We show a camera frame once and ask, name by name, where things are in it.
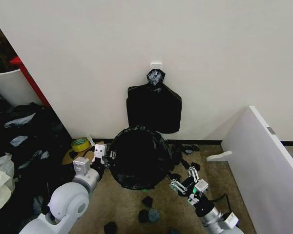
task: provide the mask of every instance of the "white wall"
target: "white wall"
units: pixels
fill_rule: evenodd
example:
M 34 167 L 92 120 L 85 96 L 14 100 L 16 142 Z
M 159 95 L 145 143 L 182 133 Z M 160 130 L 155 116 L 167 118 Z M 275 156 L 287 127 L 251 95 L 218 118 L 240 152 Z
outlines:
M 252 104 L 293 140 L 293 0 L 0 0 L 0 27 L 72 137 L 127 127 L 127 87 L 162 61 L 168 138 L 222 139 Z

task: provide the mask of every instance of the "white panel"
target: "white panel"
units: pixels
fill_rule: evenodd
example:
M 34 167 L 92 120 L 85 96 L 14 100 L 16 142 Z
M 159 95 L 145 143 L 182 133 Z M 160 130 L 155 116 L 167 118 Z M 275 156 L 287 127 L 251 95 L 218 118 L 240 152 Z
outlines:
M 31 102 L 42 104 L 20 69 L 0 73 L 0 94 L 12 106 L 27 105 Z
M 258 234 L 293 234 L 293 158 L 255 107 L 221 143 Z
M 168 138 L 221 140 L 252 104 L 293 140 L 293 0 L 0 0 L 0 27 L 72 137 L 127 127 L 160 61 L 183 99 Z

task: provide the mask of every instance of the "trash bag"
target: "trash bag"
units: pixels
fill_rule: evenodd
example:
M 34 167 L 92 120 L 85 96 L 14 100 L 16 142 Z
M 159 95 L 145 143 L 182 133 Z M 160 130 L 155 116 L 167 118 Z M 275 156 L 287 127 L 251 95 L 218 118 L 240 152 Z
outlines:
M 127 115 L 130 127 L 142 124 L 160 133 L 180 128 L 181 97 L 163 84 L 165 73 L 153 69 L 148 84 L 128 88 Z
M 115 180 L 132 190 L 153 189 L 174 168 L 167 142 L 143 125 L 122 130 L 110 145 L 107 161 Z

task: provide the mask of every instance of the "white plastic bag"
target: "white plastic bag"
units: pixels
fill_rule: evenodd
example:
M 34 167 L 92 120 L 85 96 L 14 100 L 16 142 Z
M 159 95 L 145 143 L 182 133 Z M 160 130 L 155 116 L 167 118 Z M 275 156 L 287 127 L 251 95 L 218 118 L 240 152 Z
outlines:
M 15 188 L 13 180 L 14 163 L 11 158 L 12 155 L 7 153 L 0 157 L 0 209 L 9 200 Z

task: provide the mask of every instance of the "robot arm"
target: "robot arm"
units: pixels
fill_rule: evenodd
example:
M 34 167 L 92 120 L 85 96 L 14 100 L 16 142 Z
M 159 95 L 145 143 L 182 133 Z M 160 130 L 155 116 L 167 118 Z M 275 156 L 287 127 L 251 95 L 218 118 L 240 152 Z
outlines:
M 222 214 L 215 207 L 213 201 L 208 200 L 205 196 L 205 191 L 209 188 L 209 184 L 204 179 L 199 178 L 197 172 L 199 165 L 197 164 L 196 167 L 188 167 L 189 177 L 182 183 L 173 178 L 173 174 L 170 174 L 170 177 L 168 176 L 170 187 L 179 196 L 188 197 L 189 204 L 195 207 L 195 213 L 201 219 L 208 234 L 243 234 L 236 227 L 239 221 L 237 216 L 231 210 L 229 213 Z
M 67 234 L 85 213 L 100 175 L 90 168 L 87 158 L 79 157 L 73 163 L 76 172 L 73 182 L 58 187 L 48 204 L 50 212 L 29 222 L 20 234 Z

